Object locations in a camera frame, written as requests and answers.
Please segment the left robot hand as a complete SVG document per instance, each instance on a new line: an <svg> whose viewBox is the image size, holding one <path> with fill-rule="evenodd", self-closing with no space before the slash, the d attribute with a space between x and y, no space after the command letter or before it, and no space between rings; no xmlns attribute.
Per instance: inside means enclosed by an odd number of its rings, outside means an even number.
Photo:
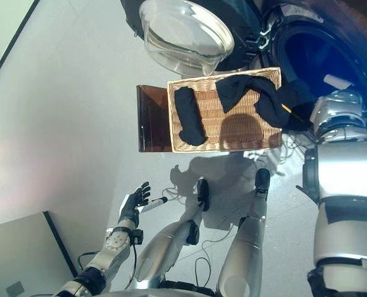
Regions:
<svg viewBox="0 0 367 297"><path fill-rule="evenodd" d="M135 226L139 225L139 215L155 209L168 202L166 197L150 199L150 184L144 182L132 194L127 194L119 209L119 221L130 220Z"/></svg>

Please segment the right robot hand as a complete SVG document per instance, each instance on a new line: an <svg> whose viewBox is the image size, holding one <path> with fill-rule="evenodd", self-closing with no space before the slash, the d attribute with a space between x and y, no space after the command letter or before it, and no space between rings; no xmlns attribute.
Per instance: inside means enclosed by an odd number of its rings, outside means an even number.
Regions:
<svg viewBox="0 0 367 297"><path fill-rule="evenodd" d="M355 85L347 79L343 79L332 74L326 74L323 78L323 82L331 87L331 93L348 90Z"/></svg>

